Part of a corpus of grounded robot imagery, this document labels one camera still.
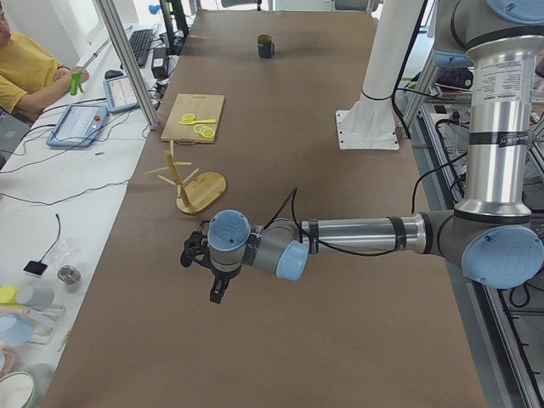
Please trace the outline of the black power adapter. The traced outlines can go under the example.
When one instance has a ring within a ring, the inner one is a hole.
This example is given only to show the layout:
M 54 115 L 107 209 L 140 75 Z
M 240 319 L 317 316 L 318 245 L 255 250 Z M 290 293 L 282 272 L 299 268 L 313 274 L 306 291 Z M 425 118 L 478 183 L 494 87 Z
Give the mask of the black power adapter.
M 166 79 L 169 74 L 169 54 L 166 48 L 154 48 L 151 72 L 155 79 Z

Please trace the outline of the blue teach pendant far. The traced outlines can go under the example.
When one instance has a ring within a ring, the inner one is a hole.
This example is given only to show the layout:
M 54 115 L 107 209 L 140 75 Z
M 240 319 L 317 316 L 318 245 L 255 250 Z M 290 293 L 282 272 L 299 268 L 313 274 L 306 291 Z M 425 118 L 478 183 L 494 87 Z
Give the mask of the blue teach pendant far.
M 139 102 L 127 76 L 117 76 L 103 81 L 107 110 L 111 114 L 139 108 Z

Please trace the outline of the small steel cup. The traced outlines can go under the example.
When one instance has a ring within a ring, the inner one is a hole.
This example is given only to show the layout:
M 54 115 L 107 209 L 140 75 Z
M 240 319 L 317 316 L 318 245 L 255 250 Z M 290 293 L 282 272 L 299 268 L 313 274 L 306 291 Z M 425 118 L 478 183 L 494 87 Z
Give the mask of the small steel cup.
M 63 283 L 65 291 L 68 293 L 75 293 L 82 282 L 80 271 L 71 265 L 60 267 L 57 277 Z

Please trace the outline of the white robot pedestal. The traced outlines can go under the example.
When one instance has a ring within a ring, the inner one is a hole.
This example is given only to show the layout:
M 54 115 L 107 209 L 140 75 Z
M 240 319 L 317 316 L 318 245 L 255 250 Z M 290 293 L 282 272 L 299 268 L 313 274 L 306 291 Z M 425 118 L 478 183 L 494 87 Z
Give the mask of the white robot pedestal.
M 360 98 L 338 110 L 337 138 L 342 150 L 397 150 L 394 94 L 418 33 L 427 2 L 393 0 L 383 3 Z

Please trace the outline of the dark teal mug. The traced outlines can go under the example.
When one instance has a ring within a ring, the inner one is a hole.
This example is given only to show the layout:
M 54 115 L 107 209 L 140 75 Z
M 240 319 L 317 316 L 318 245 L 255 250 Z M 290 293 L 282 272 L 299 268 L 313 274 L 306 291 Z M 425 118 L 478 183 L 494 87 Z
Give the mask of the dark teal mug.
M 270 59 L 275 54 L 275 44 L 269 34 L 260 34 L 258 41 L 258 56 L 262 59 Z

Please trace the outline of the blue teach pendant near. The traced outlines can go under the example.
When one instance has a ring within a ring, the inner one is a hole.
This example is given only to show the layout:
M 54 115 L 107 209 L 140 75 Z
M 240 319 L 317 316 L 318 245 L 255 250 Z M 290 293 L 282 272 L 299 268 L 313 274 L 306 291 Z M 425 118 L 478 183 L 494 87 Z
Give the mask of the blue teach pendant near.
M 98 137 L 108 116 L 103 104 L 70 104 L 48 136 L 46 145 L 55 149 L 86 148 Z

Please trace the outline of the wooden mug rack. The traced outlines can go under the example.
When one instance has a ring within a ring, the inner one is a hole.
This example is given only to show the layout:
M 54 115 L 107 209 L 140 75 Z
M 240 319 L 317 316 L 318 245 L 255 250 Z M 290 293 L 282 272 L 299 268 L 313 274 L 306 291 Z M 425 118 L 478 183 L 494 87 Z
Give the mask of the wooden mug rack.
M 172 185 L 176 189 L 176 205 L 185 214 L 195 215 L 210 207 L 226 191 L 226 178 L 217 172 L 200 173 L 196 168 L 185 178 L 179 168 L 191 166 L 190 161 L 176 161 L 174 142 L 169 142 L 169 149 L 163 152 L 166 165 L 145 172 Z

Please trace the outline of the bamboo cutting board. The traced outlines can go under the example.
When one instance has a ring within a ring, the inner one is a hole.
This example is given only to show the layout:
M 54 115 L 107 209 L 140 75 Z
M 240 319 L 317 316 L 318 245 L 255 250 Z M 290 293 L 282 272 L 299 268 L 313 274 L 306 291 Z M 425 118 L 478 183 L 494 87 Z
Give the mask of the bamboo cutting board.
M 224 100 L 223 95 L 179 93 L 162 130 L 161 141 L 212 144 Z

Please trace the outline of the person in yellow shirt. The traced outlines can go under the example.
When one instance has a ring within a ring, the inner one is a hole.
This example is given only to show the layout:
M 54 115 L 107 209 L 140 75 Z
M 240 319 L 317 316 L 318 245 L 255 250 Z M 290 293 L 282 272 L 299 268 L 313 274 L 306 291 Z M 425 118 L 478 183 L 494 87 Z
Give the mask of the person in yellow shirt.
M 69 68 L 39 43 L 12 31 L 1 13 L 1 109 L 24 122 L 34 122 L 46 108 L 71 90 Z

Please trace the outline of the yellow cup lying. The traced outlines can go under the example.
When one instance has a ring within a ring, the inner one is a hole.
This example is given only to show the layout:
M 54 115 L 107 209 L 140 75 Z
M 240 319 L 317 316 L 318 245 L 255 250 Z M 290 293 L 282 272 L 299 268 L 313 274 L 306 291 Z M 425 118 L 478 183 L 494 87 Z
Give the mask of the yellow cup lying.
M 17 286 L 1 286 L 0 287 L 0 304 L 1 305 L 14 305 L 17 304 L 17 293 L 19 288 Z

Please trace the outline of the yellow lemon slice toy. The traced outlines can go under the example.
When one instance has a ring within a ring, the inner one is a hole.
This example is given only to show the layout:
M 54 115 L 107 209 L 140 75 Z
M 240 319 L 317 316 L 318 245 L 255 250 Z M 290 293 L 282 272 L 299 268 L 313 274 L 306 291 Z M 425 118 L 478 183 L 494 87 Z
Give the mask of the yellow lemon slice toy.
M 188 112 L 183 114 L 181 120 L 178 122 L 182 125 L 196 125 L 196 124 L 214 124 L 217 120 L 215 118 L 201 119 L 196 114 Z

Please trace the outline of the grey cup lying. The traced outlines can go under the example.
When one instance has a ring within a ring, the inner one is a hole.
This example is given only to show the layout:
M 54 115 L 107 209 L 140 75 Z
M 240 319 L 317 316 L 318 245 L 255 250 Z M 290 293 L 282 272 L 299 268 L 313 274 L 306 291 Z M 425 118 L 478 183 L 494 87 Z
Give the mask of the grey cup lying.
M 54 290 L 48 287 L 22 286 L 16 302 L 35 310 L 48 309 L 54 302 Z

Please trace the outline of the aluminium frame post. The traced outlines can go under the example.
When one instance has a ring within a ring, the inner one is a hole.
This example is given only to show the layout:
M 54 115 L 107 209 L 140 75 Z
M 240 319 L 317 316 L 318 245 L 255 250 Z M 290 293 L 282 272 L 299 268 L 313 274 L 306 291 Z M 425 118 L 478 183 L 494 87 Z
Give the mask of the aluminium frame post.
M 158 116 L 151 102 L 150 96 L 145 86 L 144 78 L 142 77 L 137 61 L 133 55 L 133 50 L 127 39 L 125 28 L 117 13 L 115 4 L 111 0 L 98 0 L 97 6 L 105 23 L 105 27 L 109 33 L 110 39 L 116 50 L 128 79 L 132 85 L 135 97 L 139 103 L 140 109 L 144 112 L 144 117 L 150 130 L 153 130 L 158 125 Z

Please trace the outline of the black square pad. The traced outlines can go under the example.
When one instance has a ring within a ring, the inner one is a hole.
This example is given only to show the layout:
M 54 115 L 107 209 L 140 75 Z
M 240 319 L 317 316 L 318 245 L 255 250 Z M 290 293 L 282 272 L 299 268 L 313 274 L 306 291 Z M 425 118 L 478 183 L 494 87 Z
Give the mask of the black square pad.
M 42 276 L 47 268 L 48 266 L 42 261 L 30 260 L 23 270 L 31 275 Z

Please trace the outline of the white green rimmed bowl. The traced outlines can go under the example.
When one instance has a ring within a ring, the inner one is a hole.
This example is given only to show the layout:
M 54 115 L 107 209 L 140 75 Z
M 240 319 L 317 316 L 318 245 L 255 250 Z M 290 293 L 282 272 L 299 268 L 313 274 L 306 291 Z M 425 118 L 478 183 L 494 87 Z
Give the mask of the white green rimmed bowl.
M 33 407 L 36 396 L 35 379 L 27 372 L 12 372 L 1 379 L 1 408 Z

